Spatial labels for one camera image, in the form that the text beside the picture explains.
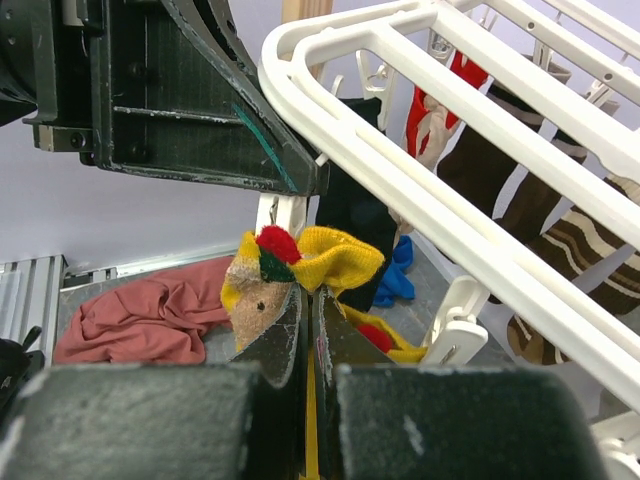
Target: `white wall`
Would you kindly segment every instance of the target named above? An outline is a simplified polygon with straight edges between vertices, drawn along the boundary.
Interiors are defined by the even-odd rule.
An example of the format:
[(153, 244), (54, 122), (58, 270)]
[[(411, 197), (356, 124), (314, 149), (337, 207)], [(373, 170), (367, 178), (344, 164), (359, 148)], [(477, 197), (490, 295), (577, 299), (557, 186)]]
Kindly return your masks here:
[[(334, 11), (374, 3), (383, 0), (335, 0)], [(635, 4), (634, 0), (594, 3), (623, 19)], [(230, 0), (230, 4), (239, 34), (257, 60), (263, 39), (280, 23), (281, 0)], [(632, 20), (640, 28), (638, 16)], [(531, 38), (504, 19), (495, 32), (522, 52), (532, 50)], [(611, 51), (606, 42), (584, 32), (581, 36)], [(426, 33), (412, 39), (424, 45)], [(326, 82), (330, 84), (337, 73), (346, 75), (341, 95), (360, 95), (353, 57), (331, 62)], [(575, 72), (570, 85), (584, 89), (589, 82), (586, 75)], [(395, 141), (402, 135), (411, 94), (411, 85), (400, 79), (388, 131)], [(631, 126), (640, 123), (637, 109), (628, 104), (617, 117)], [(30, 127), (19, 122), (0, 129), (0, 264), (62, 253), (73, 269), (84, 270), (234, 244), (252, 228), (255, 192), (103, 172), (82, 166), (73, 155), (40, 152), (32, 143)]]

